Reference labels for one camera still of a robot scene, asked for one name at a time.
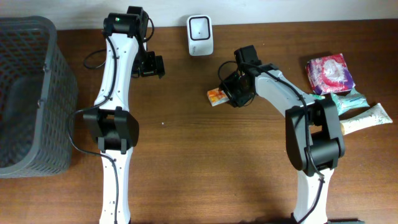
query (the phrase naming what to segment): wooden table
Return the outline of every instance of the wooden table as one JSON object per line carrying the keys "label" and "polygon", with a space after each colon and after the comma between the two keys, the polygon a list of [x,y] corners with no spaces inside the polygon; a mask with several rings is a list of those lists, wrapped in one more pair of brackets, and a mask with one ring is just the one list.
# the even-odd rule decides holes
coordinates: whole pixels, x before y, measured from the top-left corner
{"label": "wooden table", "polygon": [[[293,211],[297,175],[286,155],[283,116],[258,97],[244,108],[211,107],[206,97],[220,82],[219,65],[252,44],[264,63],[278,65],[306,92],[305,62],[344,54],[356,89],[371,105],[381,103],[394,124],[345,137],[346,154],[331,180],[327,214],[396,223],[398,21],[214,26],[213,34],[213,55],[191,57],[185,27],[156,28],[149,50],[163,56],[167,74],[130,84],[130,109],[141,129],[129,173],[132,221],[238,223],[288,217]],[[78,79],[78,107],[92,105],[103,71],[87,70],[82,61],[104,47],[100,30],[60,31],[58,45]],[[226,67],[223,75],[233,69]],[[81,118],[75,139],[97,151]],[[101,160],[74,151],[64,174],[1,179],[0,223],[97,223],[102,194]]]}

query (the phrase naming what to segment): toothpaste tube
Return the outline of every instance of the toothpaste tube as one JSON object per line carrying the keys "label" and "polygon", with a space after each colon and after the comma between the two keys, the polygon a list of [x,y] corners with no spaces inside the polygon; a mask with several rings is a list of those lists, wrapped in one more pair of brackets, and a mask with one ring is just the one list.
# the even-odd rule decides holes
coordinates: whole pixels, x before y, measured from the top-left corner
{"label": "toothpaste tube", "polygon": [[358,93],[354,88],[346,96],[338,96],[334,93],[330,93],[330,95],[337,106],[338,115],[351,109],[369,106],[365,96]]}
{"label": "toothpaste tube", "polygon": [[378,103],[360,115],[340,121],[340,126],[343,134],[349,134],[360,129],[387,123],[392,123],[392,120],[381,104]]}

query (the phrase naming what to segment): white tube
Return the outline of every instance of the white tube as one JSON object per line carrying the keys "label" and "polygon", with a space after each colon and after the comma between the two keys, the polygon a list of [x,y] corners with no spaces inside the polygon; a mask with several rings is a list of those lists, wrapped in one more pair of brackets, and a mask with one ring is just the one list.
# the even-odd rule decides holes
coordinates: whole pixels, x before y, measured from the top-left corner
{"label": "white tube", "polygon": [[360,115],[340,121],[343,134],[349,134],[360,129],[387,123],[392,123],[392,120],[380,103]]}

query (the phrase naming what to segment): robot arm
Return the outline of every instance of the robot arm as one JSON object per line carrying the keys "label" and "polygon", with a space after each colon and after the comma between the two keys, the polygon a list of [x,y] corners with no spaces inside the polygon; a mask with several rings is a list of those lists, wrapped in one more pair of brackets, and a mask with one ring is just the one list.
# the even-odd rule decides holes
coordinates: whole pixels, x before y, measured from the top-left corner
{"label": "robot arm", "polygon": [[127,14],[110,13],[104,20],[106,61],[103,81],[95,105],[84,113],[91,136],[98,144],[104,170],[103,209],[100,224],[128,224],[129,164],[139,136],[138,122],[129,113],[132,73],[147,77],[164,75],[161,56],[146,52],[149,17],[141,7],[129,7]]}
{"label": "robot arm", "polygon": [[[334,102],[329,99],[317,100],[299,90],[275,65],[263,65],[253,46],[238,49],[234,54],[238,71],[220,84],[230,103],[234,107],[244,106],[257,94],[285,116],[287,154],[298,173],[297,204],[292,214],[292,223],[326,223],[328,184],[338,159],[345,151]],[[298,95],[303,97],[306,104],[309,121],[322,126],[322,131],[310,136],[310,150],[316,168],[311,166],[305,153],[305,113]],[[322,179],[316,170],[324,175]]]}

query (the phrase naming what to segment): white device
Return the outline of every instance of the white device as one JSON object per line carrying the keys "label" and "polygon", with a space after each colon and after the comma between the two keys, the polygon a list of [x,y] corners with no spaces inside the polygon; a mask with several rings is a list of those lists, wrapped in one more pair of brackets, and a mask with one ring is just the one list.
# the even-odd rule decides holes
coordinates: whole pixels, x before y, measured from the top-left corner
{"label": "white device", "polygon": [[213,53],[213,29],[209,16],[190,16],[187,19],[187,32],[190,55],[203,56]]}

